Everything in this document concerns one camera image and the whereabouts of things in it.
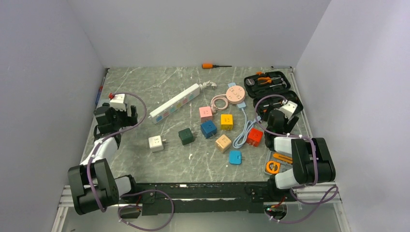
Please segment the dark blue cube adapter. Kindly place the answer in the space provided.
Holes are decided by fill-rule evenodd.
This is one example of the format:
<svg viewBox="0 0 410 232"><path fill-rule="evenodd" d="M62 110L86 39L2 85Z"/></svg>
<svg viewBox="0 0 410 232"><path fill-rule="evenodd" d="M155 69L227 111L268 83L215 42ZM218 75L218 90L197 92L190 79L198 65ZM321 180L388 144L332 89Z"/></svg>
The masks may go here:
<svg viewBox="0 0 410 232"><path fill-rule="evenodd" d="M208 120L206 122L203 122L201 124L201 132L203 136L208 139L212 136L214 136L217 133L217 127L213 123L213 121Z"/></svg>

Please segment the wooden cube plug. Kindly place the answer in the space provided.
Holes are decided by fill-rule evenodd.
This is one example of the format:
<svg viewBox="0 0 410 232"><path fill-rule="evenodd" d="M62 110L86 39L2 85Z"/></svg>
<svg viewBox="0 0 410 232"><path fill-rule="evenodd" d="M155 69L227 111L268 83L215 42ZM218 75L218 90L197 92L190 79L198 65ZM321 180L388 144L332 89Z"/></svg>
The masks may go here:
<svg viewBox="0 0 410 232"><path fill-rule="evenodd" d="M221 153L224 153L230 146L232 145L231 139L226 136L225 134L222 134L216 141L215 141L215 147L217 150L219 150Z"/></svg>

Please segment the orange tape measure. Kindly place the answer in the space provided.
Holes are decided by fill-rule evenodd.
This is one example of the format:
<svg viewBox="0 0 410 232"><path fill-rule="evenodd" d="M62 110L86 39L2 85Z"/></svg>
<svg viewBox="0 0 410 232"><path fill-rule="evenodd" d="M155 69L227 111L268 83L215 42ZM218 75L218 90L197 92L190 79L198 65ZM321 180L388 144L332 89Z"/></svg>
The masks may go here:
<svg viewBox="0 0 410 232"><path fill-rule="evenodd" d="M265 165L265 171L268 174L278 174L280 172L281 164L276 161L268 161Z"/></svg>

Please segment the pink plug adapter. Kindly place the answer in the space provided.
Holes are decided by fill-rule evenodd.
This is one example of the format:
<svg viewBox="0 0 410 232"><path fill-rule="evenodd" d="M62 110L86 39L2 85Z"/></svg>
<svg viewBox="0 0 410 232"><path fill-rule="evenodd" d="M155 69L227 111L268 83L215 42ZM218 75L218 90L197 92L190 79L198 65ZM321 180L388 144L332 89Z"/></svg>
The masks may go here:
<svg viewBox="0 0 410 232"><path fill-rule="evenodd" d="M207 122L213 119L213 112L210 106L200 107L199 115L201 123Z"/></svg>

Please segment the red cube adapter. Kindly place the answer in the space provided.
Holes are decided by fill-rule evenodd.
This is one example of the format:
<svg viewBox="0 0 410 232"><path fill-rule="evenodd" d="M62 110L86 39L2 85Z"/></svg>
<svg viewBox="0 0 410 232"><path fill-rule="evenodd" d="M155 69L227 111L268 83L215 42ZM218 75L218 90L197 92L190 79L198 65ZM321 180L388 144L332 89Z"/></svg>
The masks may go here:
<svg viewBox="0 0 410 232"><path fill-rule="evenodd" d="M262 138L264 136L264 133L256 128L252 128L247 136L246 143L248 145L252 145L254 147L258 147Z"/></svg>

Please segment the small blue plug adapter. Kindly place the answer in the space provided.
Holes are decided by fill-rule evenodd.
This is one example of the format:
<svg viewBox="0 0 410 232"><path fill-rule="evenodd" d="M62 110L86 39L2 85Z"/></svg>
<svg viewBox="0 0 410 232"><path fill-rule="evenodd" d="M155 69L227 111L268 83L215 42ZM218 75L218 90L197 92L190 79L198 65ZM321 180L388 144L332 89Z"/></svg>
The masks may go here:
<svg viewBox="0 0 410 232"><path fill-rule="evenodd" d="M229 152L228 162L231 165L240 165L246 158L239 150L231 150Z"/></svg>

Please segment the white cube plug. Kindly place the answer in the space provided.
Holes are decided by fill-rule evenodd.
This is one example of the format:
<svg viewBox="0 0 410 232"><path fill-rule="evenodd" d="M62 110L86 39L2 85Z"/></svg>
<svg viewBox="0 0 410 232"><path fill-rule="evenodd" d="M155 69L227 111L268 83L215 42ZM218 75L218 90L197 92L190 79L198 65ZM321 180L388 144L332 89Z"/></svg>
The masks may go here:
<svg viewBox="0 0 410 232"><path fill-rule="evenodd" d="M166 139L163 139L160 135L148 138L148 145L151 152L164 150L164 143L166 143Z"/></svg>

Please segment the blue red pen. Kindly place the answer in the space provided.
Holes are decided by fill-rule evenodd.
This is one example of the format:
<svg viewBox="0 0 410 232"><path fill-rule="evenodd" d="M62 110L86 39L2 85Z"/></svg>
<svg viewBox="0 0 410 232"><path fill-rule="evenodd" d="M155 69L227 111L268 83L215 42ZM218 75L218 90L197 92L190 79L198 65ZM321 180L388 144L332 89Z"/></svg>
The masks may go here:
<svg viewBox="0 0 410 232"><path fill-rule="evenodd" d="M99 88L98 88L98 91L97 91L97 95L96 95L96 99L95 99L95 105L96 105L96 106L98 105L98 102L99 102L99 100L100 100L101 93L102 93L102 90L103 90L104 82L105 82L105 77L102 78L102 82L101 82L101 84L100 84L100 86L99 86Z"/></svg>

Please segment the green cube plug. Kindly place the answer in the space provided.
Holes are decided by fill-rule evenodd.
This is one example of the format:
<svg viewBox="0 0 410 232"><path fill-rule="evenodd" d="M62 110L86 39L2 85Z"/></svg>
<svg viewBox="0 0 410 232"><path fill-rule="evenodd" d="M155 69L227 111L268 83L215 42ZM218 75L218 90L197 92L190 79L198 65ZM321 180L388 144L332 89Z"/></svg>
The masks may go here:
<svg viewBox="0 0 410 232"><path fill-rule="evenodd" d="M178 132L178 136L181 140L182 145L190 144L194 141L194 136L190 128L185 128Z"/></svg>

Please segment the orange handled screwdriver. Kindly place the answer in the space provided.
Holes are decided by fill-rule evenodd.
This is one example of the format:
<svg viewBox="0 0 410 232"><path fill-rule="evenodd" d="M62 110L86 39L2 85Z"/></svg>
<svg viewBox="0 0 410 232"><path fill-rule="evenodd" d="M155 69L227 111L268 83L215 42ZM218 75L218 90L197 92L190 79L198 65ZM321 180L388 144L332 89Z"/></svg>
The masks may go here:
<svg viewBox="0 0 410 232"><path fill-rule="evenodd" d="M221 67L232 67L230 65L216 65L211 63L203 63L202 69L213 69L213 68L221 68Z"/></svg>

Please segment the blue power strip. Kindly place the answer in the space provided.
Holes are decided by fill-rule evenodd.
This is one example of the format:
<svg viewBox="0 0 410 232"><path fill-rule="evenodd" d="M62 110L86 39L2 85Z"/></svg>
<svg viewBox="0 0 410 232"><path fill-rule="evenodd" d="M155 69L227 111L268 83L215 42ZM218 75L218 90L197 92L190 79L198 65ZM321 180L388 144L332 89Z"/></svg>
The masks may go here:
<svg viewBox="0 0 410 232"><path fill-rule="evenodd" d="M246 91L243 87L236 83L229 83L226 91L226 98L229 103L236 105L239 109L246 107L245 103Z"/></svg>

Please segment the pink round plug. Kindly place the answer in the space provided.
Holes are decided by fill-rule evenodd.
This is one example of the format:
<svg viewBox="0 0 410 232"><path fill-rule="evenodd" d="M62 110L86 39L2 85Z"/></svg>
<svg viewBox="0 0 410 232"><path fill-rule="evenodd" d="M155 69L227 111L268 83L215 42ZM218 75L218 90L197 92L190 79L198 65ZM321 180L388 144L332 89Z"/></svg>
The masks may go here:
<svg viewBox="0 0 410 232"><path fill-rule="evenodd" d="M238 85L231 86L226 91L226 99L231 104L240 104L244 101L245 97L245 89Z"/></svg>

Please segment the yellow plug adapter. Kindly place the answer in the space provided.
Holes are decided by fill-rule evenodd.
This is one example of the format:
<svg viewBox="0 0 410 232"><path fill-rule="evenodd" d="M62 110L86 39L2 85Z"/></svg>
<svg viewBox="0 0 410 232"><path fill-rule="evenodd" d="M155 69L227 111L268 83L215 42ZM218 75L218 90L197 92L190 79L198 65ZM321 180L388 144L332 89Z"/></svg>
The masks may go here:
<svg viewBox="0 0 410 232"><path fill-rule="evenodd" d="M234 127L234 119L232 114L221 114L220 129L230 131Z"/></svg>

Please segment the white power strip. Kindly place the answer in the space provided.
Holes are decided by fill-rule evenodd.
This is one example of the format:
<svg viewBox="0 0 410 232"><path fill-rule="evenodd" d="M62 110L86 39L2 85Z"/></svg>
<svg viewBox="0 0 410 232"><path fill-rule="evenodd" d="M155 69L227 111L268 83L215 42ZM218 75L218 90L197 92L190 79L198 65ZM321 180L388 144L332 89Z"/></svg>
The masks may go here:
<svg viewBox="0 0 410 232"><path fill-rule="evenodd" d="M194 98L199 96L200 92L207 87L211 87L212 90L215 90L217 88L217 84L213 81L193 84L186 90L180 92L179 94L150 112L149 118L154 124L161 122L166 117L180 109L182 106L191 102Z"/></svg>

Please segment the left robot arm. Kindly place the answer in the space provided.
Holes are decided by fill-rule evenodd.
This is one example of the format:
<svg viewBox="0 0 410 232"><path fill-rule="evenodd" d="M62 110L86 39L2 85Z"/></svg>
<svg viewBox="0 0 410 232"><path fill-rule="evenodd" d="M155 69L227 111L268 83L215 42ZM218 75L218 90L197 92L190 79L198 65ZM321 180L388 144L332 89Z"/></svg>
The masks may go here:
<svg viewBox="0 0 410 232"><path fill-rule="evenodd" d="M131 175L114 178L109 162L121 142L120 130L134 128L138 123L134 105L121 111L104 103L94 111L94 147L87 158L68 170L69 185L75 211L84 215L93 211L104 212L119 202L138 199L139 189Z"/></svg>

